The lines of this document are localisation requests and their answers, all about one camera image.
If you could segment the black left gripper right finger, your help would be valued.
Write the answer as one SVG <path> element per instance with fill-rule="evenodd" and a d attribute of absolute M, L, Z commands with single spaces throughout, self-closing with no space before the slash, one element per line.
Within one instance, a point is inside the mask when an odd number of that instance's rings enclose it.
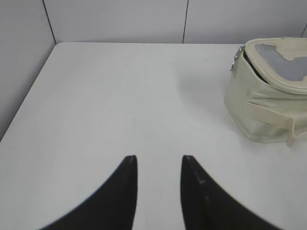
<path fill-rule="evenodd" d="M 181 163 L 181 208 L 187 230 L 277 230 L 233 199 L 198 161 Z"/>

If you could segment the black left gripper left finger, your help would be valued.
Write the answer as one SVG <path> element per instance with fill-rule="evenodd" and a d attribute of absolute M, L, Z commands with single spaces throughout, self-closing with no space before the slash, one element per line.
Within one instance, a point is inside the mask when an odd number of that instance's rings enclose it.
<path fill-rule="evenodd" d="M 90 197 L 45 230 L 130 230 L 137 206 L 138 164 L 126 156 Z"/>

